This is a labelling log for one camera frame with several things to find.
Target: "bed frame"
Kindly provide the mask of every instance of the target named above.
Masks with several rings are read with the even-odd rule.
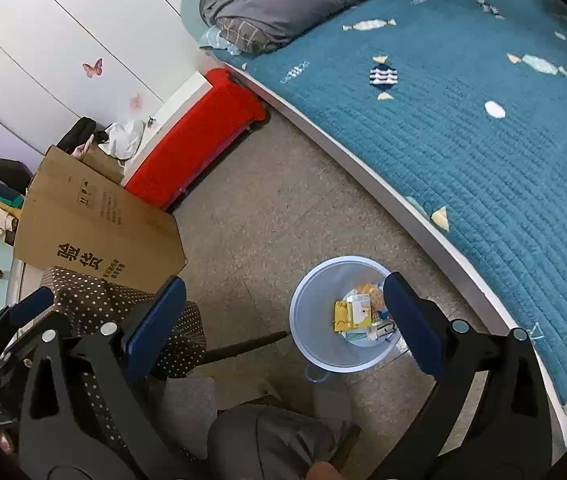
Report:
[[[224,63],[224,66],[236,80],[278,110],[334,158],[401,224],[459,290],[490,333],[506,335],[512,328],[518,326],[468,259],[397,190],[288,101],[271,92],[249,74],[227,63]],[[550,412],[553,414],[553,444],[558,452],[563,452],[567,446],[567,416],[561,407],[550,375],[538,354],[537,360],[546,385],[548,400],[552,406]]]

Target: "butterfly sticker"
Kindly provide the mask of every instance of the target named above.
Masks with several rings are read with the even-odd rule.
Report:
[[[141,110],[143,104],[144,101],[142,101],[142,97],[139,94],[135,94],[133,97],[130,98],[129,107],[131,110]]]
[[[92,79],[92,77],[94,75],[101,75],[101,73],[103,72],[102,71],[103,64],[104,64],[104,61],[101,58],[99,58],[99,59],[97,59],[97,62],[95,63],[94,66],[90,66],[89,64],[84,63],[83,68],[86,71],[86,75],[90,79]]]

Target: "plaid pillowcase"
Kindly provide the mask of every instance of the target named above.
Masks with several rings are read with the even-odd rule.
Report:
[[[235,45],[246,54],[276,50],[279,45],[274,43],[259,28],[240,18],[219,18],[217,27],[221,37]]]

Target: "light blue trash can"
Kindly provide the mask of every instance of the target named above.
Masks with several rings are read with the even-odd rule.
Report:
[[[332,372],[359,372],[382,361],[397,344],[397,330],[381,343],[355,346],[333,330],[335,301],[360,283],[374,283],[390,274],[361,256],[341,256],[312,269],[294,292],[290,330],[299,350],[314,364]]]

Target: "person's knee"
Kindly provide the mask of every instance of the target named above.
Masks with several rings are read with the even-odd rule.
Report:
[[[317,462],[308,471],[306,480],[342,480],[342,478],[339,471],[328,462]]]

